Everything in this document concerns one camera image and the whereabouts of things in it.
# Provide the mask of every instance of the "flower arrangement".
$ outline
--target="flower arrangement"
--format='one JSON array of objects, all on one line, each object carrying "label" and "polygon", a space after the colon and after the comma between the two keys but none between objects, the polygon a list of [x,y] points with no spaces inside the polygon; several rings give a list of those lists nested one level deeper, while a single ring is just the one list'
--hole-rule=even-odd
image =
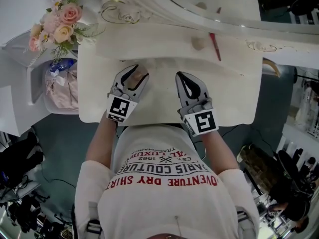
[{"label": "flower arrangement", "polygon": [[51,8],[46,9],[46,14],[31,28],[29,50],[40,51],[40,55],[51,45],[53,63],[57,63],[62,56],[68,54],[74,44],[86,35],[89,27],[82,27],[77,21],[82,16],[83,6],[77,4],[78,0],[53,0]]}]

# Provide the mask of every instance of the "pink rose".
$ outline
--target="pink rose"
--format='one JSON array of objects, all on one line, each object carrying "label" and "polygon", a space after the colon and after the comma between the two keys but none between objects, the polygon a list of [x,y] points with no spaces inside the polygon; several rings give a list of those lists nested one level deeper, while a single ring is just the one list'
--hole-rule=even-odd
[{"label": "pink rose", "polygon": [[60,19],[66,25],[72,25],[82,17],[82,9],[75,3],[68,3],[61,7]]},{"label": "pink rose", "polygon": [[38,48],[36,47],[36,43],[38,41],[38,38],[36,38],[35,36],[32,36],[29,40],[29,49],[31,51],[37,51]]}]

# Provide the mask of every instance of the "white t-shirt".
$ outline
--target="white t-shirt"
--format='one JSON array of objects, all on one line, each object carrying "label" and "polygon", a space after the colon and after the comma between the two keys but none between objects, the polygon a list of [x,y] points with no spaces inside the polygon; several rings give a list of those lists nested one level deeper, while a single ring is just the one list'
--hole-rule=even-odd
[{"label": "white t-shirt", "polygon": [[217,176],[200,160],[187,133],[168,125],[127,128],[112,171],[95,161],[82,164],[75,197],[80,236],[90,220],[88,202],[98,203],[106,239],[180,233],[187,239],[235,239],[235,206],[246,211],[257,232],[259,227],[243,172]]}]

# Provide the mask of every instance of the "pink bag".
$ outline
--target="pink bag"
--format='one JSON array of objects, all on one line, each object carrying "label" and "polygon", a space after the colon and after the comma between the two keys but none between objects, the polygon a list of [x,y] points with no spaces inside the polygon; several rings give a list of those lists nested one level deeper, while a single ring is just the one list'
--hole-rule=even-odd
[{"label": "pink bag", "polygon": [[45,73],[46,95],[60,109],[78,110],[77,63],[56,76]]}]

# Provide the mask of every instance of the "person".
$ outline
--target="person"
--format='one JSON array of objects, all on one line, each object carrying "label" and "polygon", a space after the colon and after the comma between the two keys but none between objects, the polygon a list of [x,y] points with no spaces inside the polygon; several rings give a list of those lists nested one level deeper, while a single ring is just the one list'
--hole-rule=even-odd
[{"label": "person", "polygon": [[314,167],[314,169],[310,172],[310,180],[315,182],[315,189],[318,187],[319,179],[319,163]]},{"label": "person", "polygon": [[311,170],[313,169],[314,165],[316,163],[316,159],[314,157],[311,157],[307,163],[304,162],[304,164],[302,165],[299,174],[302,178],[307,178],[309,176],[309,174],[311,173]]},{"label": "person", "polygon": [[293,199],[285,203],[277,203],[269,207],[269,212],[280,212],[294,222],[304,221],[310,209],[310,202]]},{"label": "person", "polygon": [[240,157],[262,191],[277,201],[268,208],[267,216],[272,219],[283,211],[282,215],[304,228],[311,202],[308,197],[292,192],[292,180],[284,175],[278,162],[253,144],[244,146]]},{"label": "person", "polygon": [[17,186],[23,175],[44,160],[41,147],[28,158],[32,149],[38,145],[33,132],[29,132],[25,140],[14,143],[0,153],[0,171],[2,184],[11,188]]},{"label": "person", "polygon": [[315,82],[315,81],[304,81],[303,82],[303,86],[304,88],[311,88],[316,94],[317,96],[319,96],[319,82]]},{"label": "person", "polygon": [[296,225],[290,230],[292,233],[296,232],[297,234],[300,234],[301,232],[305,231],[309,224],[309,217],[306,216],[302,218],[301,220],[296,222]]},{"label": "person", "polygon": [[12,203],[8,207],[9,217],[13,222],[17,221],[23,233],[27,233],[37,229],[37,216],[41,212],[40,203],[35,199],[26,195],[22,198],[21,204]]},{"label": "person", "polygon": [[94,205],[106,239],[237,239],[240,213],[257,238],[250,187],[217,131],[201,135],[210,169],[179,124],[129,126],[113,150],[116,128],[104,113],[82,164],[74,212],[79,239]]}]

